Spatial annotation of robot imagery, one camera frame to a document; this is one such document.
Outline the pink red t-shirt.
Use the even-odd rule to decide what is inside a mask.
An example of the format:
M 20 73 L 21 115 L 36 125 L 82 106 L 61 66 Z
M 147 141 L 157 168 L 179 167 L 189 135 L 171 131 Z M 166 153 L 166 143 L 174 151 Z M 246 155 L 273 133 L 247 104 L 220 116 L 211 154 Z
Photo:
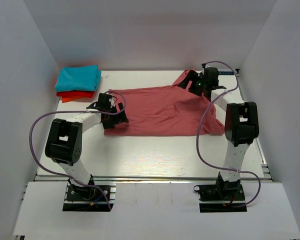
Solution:
M 104 130 L 115 137 L 222 136 L 224 125 L 217 119 L 216 108 L 206 97 L 178 87 L 190 73 L 184 70 L 172 85 L 117 89 L 114 96 L 126 100 L 128 123 Z

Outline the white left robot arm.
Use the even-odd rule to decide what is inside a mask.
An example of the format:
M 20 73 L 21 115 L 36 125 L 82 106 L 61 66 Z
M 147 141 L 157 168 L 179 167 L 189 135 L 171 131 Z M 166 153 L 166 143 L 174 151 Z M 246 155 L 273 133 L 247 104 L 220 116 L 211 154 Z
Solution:
M 109 91 L 100 93 L 98 100 L 91 103 L 86 110 L 67 119 L 56 118 L 52 121 L 45 146 L 45 155 L 58 164 L 69 178 L 72 186 L 79 187 L 78 193 L 89 200 L 95 196 L 96 187 L 92 183 L 92 175 L 86 170 L 82 160 L 83 133 L 102 125 L 113 129 L 116 125 L 128 123 L 125 112 L 126 99 L 123 102 Z

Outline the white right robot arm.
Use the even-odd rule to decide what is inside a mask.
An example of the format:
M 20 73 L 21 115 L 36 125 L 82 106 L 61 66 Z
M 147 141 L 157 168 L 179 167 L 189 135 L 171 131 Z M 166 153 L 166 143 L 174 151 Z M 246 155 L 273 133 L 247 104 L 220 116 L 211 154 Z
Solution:
M 209 100 L 203 119 L 214 105 L 225 111 L 224 134 L 227 139 L 227 150 L 224 164 L 222 167 L 211 164 L 210 167 L 219 171 L 211 192 L 226 200 L 239 191 L 245 154 L 254 139 L 259 136 L 257 104 L 253 101 L 243 101 L 242 97 L 233 93 L 234 88 L 227 89 L 221 86 L 216 67 L 206 67 L 200 73 L 190 70 L 178 87 Z

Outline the folded teal t-shirt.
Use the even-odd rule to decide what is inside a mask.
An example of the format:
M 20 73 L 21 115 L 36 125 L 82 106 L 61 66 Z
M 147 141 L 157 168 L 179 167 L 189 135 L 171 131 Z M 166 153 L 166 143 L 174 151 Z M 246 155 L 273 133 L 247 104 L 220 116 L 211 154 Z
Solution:
M 63 67 L 59 72 L 55 91 L 88 91 L 94 92 L 97 90 L 102 71 L 98 65 L 88 65 L 81 67 Z

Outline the folded red orange t-shirt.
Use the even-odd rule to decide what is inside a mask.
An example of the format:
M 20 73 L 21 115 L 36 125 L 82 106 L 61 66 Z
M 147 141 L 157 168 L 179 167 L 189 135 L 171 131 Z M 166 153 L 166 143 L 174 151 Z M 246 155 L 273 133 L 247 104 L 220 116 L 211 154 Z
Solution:
M 80 90 L 72 90 L 72 91 L 60 91 L 56 93 L 57 97 L 61 98 L 63 103 L 72 102 L 78 99 L 83 98 L 93 98 L 95 92 L 94 91 L 80 91 Z

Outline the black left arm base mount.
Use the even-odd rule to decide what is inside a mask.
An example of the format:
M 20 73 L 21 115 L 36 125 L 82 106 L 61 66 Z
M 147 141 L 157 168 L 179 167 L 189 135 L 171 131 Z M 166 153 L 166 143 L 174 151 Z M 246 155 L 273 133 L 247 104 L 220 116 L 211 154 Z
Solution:
M 95 187 L 73 185 L 68 181 L 62 211 L 110 212 L 115 202 L 115 186 L 99 185 L 98 187 L 100 190 Z

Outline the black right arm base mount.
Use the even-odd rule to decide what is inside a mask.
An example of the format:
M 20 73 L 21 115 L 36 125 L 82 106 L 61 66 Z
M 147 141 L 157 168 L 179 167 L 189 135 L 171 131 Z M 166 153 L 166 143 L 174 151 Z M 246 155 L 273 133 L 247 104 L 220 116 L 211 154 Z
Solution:
M 215 184 L 195 185 L 193 191 L 199 196 L 200 213 L 244 213 L 247 212 L 243 186 L 238 189 L 218 192 Z

